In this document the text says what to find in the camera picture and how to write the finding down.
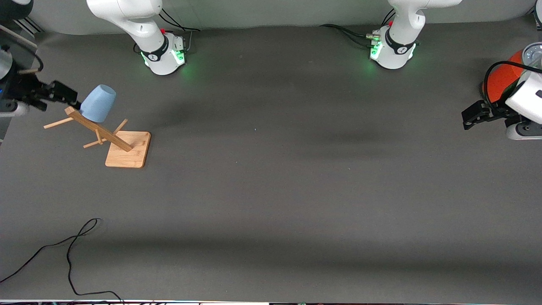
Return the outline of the light blue cup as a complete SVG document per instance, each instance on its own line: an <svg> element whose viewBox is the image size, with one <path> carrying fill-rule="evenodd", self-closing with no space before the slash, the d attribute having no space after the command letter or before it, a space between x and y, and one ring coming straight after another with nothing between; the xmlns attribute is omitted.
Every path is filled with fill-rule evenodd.
<svg viewBox="0 0 542 305"><path fill-rule="evenodd" d="M116 91L107 85L100 84L82 102L80 114L95 123L103 123L115 101Z"/></svg>

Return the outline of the wooden cup rack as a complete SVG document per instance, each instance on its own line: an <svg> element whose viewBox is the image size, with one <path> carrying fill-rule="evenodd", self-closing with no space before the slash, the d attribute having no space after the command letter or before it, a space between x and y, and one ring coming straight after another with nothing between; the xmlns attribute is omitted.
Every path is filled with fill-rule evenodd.
<svg viewBox="0 0 542 305"><path fill-rule="evenodd" d="M43 129L52 129L69 122L77 122L91 130L97 138L96 141L85 144L84 149L104 145L106 142L110 143L105 166L134 169L141 169L145 166L152 137L149 131L124 130L124 126L129 122L128 119L124 119L115 130L111 131L100 123L86 118L79 110L71 106L67 107L64 112L65 119L44 125Z"/></svg>

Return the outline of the orange cylindrical can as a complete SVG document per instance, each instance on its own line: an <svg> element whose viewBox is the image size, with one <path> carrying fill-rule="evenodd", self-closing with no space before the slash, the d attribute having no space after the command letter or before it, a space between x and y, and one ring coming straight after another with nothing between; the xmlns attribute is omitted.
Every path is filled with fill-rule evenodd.
<svg viewBox="0 0 542 305"><path fill-rule="evenodd" d="M542 41L531 43L522 50L518 50L508 60L542 69ZM505 89L515 83L522 74L523 69L507 64L501 64L492 70L487 85L487 95L490 102L495 103L500 99L501 95L505 92Z"/></svg>

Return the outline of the aluminium frame rail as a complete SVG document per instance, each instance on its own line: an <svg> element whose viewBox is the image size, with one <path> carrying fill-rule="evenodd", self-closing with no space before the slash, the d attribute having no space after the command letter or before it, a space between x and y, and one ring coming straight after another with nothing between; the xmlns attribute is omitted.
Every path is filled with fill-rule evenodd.
<svg viewBox="0 0 542 305"><path fill-rule="evenodd" d="M43 33L44 30L36 24L30 17L17 19L15 22L30 35L35 36L36 33Z"/></svg>

